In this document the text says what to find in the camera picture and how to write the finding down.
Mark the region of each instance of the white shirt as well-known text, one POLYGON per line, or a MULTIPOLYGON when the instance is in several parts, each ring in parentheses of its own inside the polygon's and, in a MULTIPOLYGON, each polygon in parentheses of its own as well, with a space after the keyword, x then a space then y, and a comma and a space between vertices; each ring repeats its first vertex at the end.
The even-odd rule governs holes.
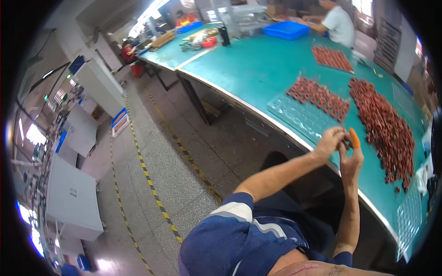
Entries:
POLYGON ((330 40, 344 45, 347 48, 353 47, 354 26, 348 13, 341 6, 336 6, 325 15, 322 25, 328 29, 330 40))

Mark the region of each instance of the person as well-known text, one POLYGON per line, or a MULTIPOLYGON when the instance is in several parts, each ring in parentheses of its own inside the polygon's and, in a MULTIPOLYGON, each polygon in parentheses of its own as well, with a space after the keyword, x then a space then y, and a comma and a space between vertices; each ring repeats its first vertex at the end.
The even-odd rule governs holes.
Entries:
POLYGON ((302 19, 298 19, 298 23, 310 26, 320 33, 328 30, 331 41, 352 48, 355 39, 353 22, 348 13, 335 1, 319 0, 319 4, 329 10, 327 14, 325 16, 304 15, 302 19), (310 20, 319 20, 321 23, 310 23, 310 20))
POLYGON ((184 13, 182 10, 178 10, 176 12, 176 26, 179 27, 183 27, 186 26, 187 24, 197 21, 197 18, 195 15, 191 14, 191 13, 184 13))
POLYGON ((358 175, 363 161, 357 136, 341 127, 327 129, 316 149, 303 156, 288 160, 280 152, 270 153, 261 171, 242 182, 184 239, 179 274, 369 275, 350 268, 359 239, 358 175), (347 157, 352 145, 353 155, 347 157), (282 189, 324 166, 336 149, 345 200, 333 258, 325 258, 320 251, 335 239, 331 227, 303 211, 282 189))
POLYGON ((132 47, 132 42, 130 40, 126 40, 123 42, 123 48, 121 49, 121 57, 123 60, 131 64, 135 61, 137 61, 137 57, 135 56, 135 50, 137 47, 132 47))

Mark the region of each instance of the black bottle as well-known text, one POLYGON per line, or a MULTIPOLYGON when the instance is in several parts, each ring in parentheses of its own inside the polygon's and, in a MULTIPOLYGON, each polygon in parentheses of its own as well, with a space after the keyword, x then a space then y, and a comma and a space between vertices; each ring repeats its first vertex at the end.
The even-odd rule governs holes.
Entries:
POLYGON ((224 25, 219 25, 218 32, 220 33, 222 45, 223 46, 230 45, 229 34, 227 33, 226 27, 224 25))

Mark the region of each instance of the yellow black striped line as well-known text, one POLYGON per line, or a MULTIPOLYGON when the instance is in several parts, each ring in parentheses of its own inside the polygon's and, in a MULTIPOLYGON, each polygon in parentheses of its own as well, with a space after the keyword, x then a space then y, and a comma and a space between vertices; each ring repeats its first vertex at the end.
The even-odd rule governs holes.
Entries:
POLYGON ((155 187, 153 186, 152 180, 150 179, 149 172, 147 171, 146 164, 144 163, 143 157, 141 156, 141 151, 140 151, 140 148, 138 147, 138 141, 137 141, 137 138, 135 137, 135 131, 133 129, 132 118, 130 117, 129 98, 127 98, 127 96, 126 96, 126 109, 127 109, 127 115, 129 116, 130 130, 132 131, 132 136, 133 136, 133 140, 135 142, 135 147, 137 148, 138 159, 140 160, 141 167, 144 171, 144 175, 146 177, 147 184, 149 184, 152 194, 155 197, 156 204, 160 208, 161 213, 163 214, 163 217, 166 219, 167 223, 169 224, 170 229, 172 230, 172 232, 175 235, 178 242, 182 243, 183 238, 178 233, 178 230, 176 229, 175 225, 173 224, 172 220, 170 219, 169 214, 166 212, 166 209, 164 208, 163 203, 161 202, 160 197, 158 196, 158 193, 156 192, 155 187))
POLYGON ((199 178, 202 180, 202 182, 207 186, 207 188, 209 189, 209 191, 216 197, 217 201, 219 203, 222 202, 222 196, 220 195, 220 193, 215 189, 215 187, 212 185, 212 183, 210 183, 210 181, 207 179, 206 175, 202 172, 202 170, 198 167, 198 165, 196 164, 196 162, 193 160, 193 158, 191 157, 191 155, 189 154, 189 152, 185 149, 185 147, 183 146, 183 144, 181 144, 181 141, 178 139, 178 136, 172 131, 172 128, 170 127, 169 123, 167 122, 166 118, 164 117, 164 115, 161 113, 161 110, 156 106, 155 100, 153 99, 152 95, 149 92, 149 89, 147 89, 146 84, 141 81, 141 83, 143 84, 144 89, 147 92, 147 95, 149 96, 150 101, 152 102, 155 111, 158 113, 159 117, 161 118, 161 120, 163 121, 163 124, 166 126, 166 128, 168 129, 168 131, 170 132, 170 134, 172 135, 172 138, 175 140, 179 150, 184 154, 184 156, 186 157, 186 160, 191 164, 192 168, 195 170, 195 172, 197 173, 197 175, 199 176, 199 178))
POLYGON ((138 247, 138 244, 137 244, 137 242, 135 241, 135 238, 132 235, 132 230, 130 229, 129 223, 127 222, 126 214, 124 213, 124 209, 123 209, 123 204, 121 203, 120 193, 118 192, 118 186, 117 186, 117 178, 115 177, 114 158, 113 158, 113 155, 112 155, 112 128, 110 129, 110 140, 111 140, 110 141, 110 155, 111 155, 110 156, 110 158, 111 158, 110 162, 112 164, 112 174, 114 175, 115 191, 117 192, 118 204, 120 205, 120 210, 121 210, 121 213, 123 215, 124 223, 126 224, 127 230, 129 231, 130 238, 133 241, 133 246, 135 246, 135 248, 137 249, 138 253, 140 254, 140 257, 141 257, 141 260, 144 263, 144 266, 149 271, 151 276, 155 276, 155 274, 153 274, 153 271, 147 265, 147 262, 144 259, 143 254, 141 253, 141 250, 138 247))

